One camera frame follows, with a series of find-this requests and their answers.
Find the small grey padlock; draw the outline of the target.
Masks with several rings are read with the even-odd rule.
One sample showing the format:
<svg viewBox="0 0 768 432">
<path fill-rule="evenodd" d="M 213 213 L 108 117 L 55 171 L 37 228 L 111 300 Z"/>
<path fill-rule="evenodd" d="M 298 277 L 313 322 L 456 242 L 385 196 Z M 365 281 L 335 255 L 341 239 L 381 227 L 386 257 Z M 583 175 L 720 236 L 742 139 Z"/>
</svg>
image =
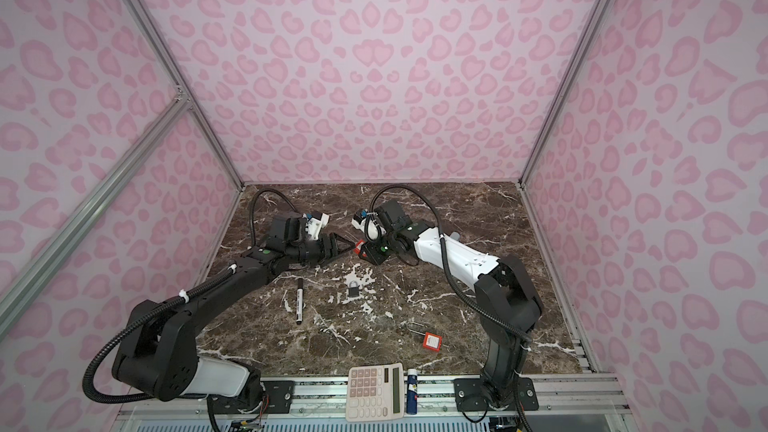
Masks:
<svg viewBox="0 0 768 432">
<path fill-rule="evenodd" d="M 347 284 L 347 297 L 355 299 L 360 296 L 360 283 L 357 280 L 351 280 Z"/>
</svg>

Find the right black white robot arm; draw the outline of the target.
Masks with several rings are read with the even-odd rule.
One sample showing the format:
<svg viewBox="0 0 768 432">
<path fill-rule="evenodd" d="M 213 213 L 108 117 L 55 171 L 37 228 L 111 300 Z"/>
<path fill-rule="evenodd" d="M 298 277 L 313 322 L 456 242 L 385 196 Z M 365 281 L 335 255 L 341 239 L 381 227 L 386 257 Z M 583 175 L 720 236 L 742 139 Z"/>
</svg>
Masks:
<svg viewBox="0 0 768 432">
<path fill-rule="evenodd" d="M 444 272 L 455 295 L 479 315 L 489 339 L 480 400 L 493 408 L 521 411 L 532 395 L 523 387 L 522 372 L 532 332 L 543 315 L 522 261 L 514 255 L 481 253 L 445 234 L 438 223 L 411 218 L 396 200 L 356 212 L 352 224 L 364 234 L 360 258 L 380 265 L 390 257 L 412 257 Z"/>
</svg>

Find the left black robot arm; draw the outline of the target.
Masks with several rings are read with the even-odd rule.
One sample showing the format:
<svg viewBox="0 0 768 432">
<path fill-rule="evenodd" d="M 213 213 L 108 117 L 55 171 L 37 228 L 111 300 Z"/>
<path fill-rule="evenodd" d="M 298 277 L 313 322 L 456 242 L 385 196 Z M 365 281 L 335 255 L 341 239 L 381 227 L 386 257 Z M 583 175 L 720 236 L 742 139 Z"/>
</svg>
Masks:
<svg viewBox="0 0 768 432">
<path fill-rule="evenodd" d="M 117 344 L 113 378 L 144 399 L 210 396 L 256 408 L 264 395 L 259 371 L 202 357 L 197 337 L 219 315 L 282 273 L 327 265 L 354 250 L 354 241 L 323 228 L 295 212 L 278 216 L 264 238 L 214 278 L 161 303 L 140 303 L 131 313 L 127 335 Z"/>
</svg>

